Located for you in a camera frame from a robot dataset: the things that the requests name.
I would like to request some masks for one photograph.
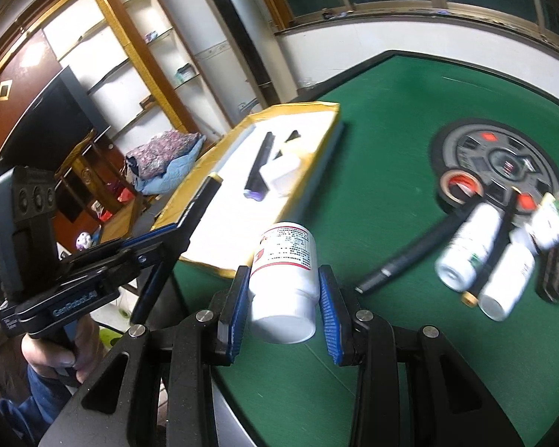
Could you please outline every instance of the human hand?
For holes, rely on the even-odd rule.
[[[58,378],[54,368],[74,368],[77,380],[82,383],[104,357],[104,345],[100,341],[100,328],[89,315],[77,321],[75,337],[77,355],[48,340],[34,340],[25,334],[22,354],[35,370],[45,378]]]

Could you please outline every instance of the tape roll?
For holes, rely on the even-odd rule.
[[[449,209],[459,207],[476,193],[484,195],[484,183],[474,171],[449,168],[441,174],[437,182],[437,195]]]

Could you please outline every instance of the plush toy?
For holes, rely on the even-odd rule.
[[[87,232],[82,232],[77,237],[77,250],[87,250],[91,245],[93,245],[93,241],[91,240],[91,235]]]

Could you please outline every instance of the red button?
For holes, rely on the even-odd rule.
[[[482,137],[486,141],[491,141],[491,142],[499,141],[499,139],[493,133],[482,133]]]
[[[520,204],[524,210],[532,211],[537,209],[537,204],[532,198],[532,195],[529,193],[522,193],[517,199],[517,202]]]

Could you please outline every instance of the blue cushion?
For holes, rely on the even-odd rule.
[[[165,173],[161,176],[155,176],[149,180],[136,178],[134,183],[136,190],[144,195],[162,195],[174,191],[191,171],[204,141],[205,136],[202,136],[188,154],[171,160]]]

